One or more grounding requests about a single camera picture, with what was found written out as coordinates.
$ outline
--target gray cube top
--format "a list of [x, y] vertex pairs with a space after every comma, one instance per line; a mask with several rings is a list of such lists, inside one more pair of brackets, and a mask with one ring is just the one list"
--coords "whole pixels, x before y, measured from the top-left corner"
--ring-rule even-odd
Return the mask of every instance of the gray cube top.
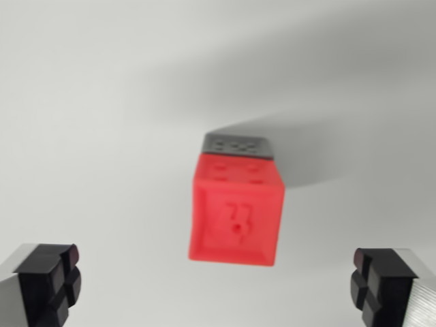
[[208, 133], [204, 137], [203, 153], [233, 155], [273, 160], [273, 150], [265, 138]]

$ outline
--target small hole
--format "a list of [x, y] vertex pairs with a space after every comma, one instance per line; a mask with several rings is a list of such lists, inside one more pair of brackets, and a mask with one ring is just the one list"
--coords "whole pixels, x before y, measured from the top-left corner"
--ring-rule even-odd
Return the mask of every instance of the small hole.
[[239, 225], [239, 224], [233, 225], [233, 233], [240, 234], [241, 230], [242, 230], [241, 225]]
[[258, 172], [259, 171], [259, 167], [256, 165], [248, 165], [247, 169], [249, 172]]
[[223, 162], [216, 163], [213, 167], [216, 170], [226, 170], [227, 169], [227, 166]]

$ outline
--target black gripper pad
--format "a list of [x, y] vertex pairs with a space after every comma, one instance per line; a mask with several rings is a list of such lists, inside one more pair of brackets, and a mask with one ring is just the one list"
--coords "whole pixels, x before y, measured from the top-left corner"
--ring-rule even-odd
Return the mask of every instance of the black gripper pad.
[[81, 286], [75, 245], [38, 245], [16, 269], [29, 327], [62, 327]]
[[393, 249], [357, 249], [351, 293], [367, 327], [401, 327], [413, 280], [411, 268]]

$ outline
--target red block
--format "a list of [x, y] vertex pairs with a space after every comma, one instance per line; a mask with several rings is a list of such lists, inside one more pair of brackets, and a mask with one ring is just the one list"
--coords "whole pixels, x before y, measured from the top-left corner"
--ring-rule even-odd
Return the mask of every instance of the red block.
[[201, 154], [189, 257], [273, 266], [284, 194], [273, 160]]

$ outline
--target white backdrop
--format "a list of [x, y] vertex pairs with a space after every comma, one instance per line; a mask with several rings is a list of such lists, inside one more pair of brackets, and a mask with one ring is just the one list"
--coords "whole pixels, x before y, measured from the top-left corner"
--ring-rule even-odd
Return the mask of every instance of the white backdrop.
[[[0, 0], [0, 260], [76, 243], [68, 327], [362, 326], [356, 247], [436, 271], [435, 9]], [[187, 259], [193, 171], [222, 127], [275, 147], [273, 268]]]

